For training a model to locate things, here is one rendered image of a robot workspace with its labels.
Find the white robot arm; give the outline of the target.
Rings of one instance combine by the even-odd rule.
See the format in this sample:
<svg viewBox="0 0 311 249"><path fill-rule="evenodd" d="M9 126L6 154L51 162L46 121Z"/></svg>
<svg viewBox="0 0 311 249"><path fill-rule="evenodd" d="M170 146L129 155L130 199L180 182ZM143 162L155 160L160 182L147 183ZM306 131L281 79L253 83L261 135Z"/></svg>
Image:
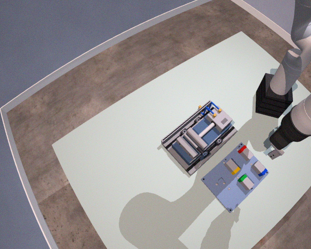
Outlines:
<svg viewBox="0 0 311 249"><path fill-rule="evenodd" d="M273 78L270 88L285 95L311 62L311 0L295 0L291 40L299 48L289 49ZM305 110L311 118L311 94L305 99Z"/></svg>

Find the pale pink block with red end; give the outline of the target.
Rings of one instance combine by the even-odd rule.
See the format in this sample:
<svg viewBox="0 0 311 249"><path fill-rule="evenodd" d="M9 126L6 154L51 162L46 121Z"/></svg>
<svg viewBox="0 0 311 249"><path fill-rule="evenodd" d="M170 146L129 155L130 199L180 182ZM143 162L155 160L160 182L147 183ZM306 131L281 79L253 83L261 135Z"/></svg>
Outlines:
<svg viewBox="0 0 311 249"><path fill-rule="evenodd" d="M250 152L250 150L244 145L238 153L246 160L250 160L253 157L253 154Z"/></svg>

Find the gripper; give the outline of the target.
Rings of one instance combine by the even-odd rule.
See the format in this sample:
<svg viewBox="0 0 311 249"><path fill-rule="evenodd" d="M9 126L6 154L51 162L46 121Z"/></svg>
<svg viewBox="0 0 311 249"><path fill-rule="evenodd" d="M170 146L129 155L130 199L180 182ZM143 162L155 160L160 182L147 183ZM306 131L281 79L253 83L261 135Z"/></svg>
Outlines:
<svg viewBox="0 0 311 249"><path fill-rule="evenodd" d="M291 142L300 142L311 136L311 118L305 110L305 99L282 118L280 127L270 136L270 145L275 149L268 154L272 160L282 156L282 149Z"/></svg>

